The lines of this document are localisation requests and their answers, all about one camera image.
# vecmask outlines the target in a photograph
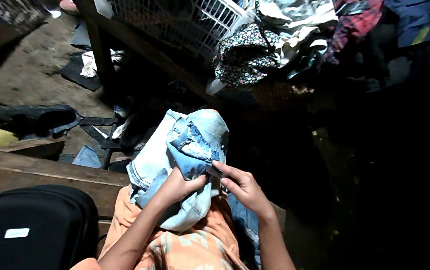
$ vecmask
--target hair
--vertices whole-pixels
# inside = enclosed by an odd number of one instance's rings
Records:
[[[159,251],[155,251],[151,247],[147,249],[147,252],[150,254],[150,257],[153,261],[153,269],[168,270],[168,265],[166,263],[166,250],[164,248],[160,248],[159,246],[157,246],[157,249]],[[234,262],[226,252],[223,252],[222,256],[233,270],[242,270],[242,268],[236,262]]]

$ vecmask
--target blue cloth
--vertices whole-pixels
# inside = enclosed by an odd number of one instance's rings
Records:
[[[232,222],[238,227],[242,228],[243,233],[250,239],[252,249],[254,252],[255,263],[261,267],[260,264],[260,250],[258,241],[258,218],[257,215],[248,210],[240,203],[233,194],[229,194],[229,206],[232,211]]]
[[[430,40],[430,0],[384,0],[384,5],[400,17],[399,47]]]
[[[206,174],[205,167],[213,160],[225,163],[228,137],[227,125],[217,113],[199,110],[185,115],[169,110],[140,154],[127,166],[132,183],[130,201],[144,208],[175,167],[190,181]],[[160,227],[188,230],[206,216],[211,198],[218,194],[219,179],[211,175],[205,186],[164,213]]]
[[[82,147],[72,164],[95,169],[98,169],[102,166],[95,150],[86,145]]]

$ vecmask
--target white label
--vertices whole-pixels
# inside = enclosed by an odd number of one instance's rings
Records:
[[[30,229],[9,229],[5,232],[5,239],[7,238],[21,238],[27,237]]]

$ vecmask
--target basket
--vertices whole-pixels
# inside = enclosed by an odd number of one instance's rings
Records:
[[[312,96],[314,89],[294,80],[261,80],[252,87],[255,101],[263,111],[277,112],[294,109]]]
[[[228,37],[253,0],[110,0],[114,17],[168,45],[212,61],[218,41]]]

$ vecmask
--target white plastic basket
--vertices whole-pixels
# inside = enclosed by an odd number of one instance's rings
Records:
[[[212,61],[218,41],[231,35],[253,0],[110,0],[114,17],[171,46]]]

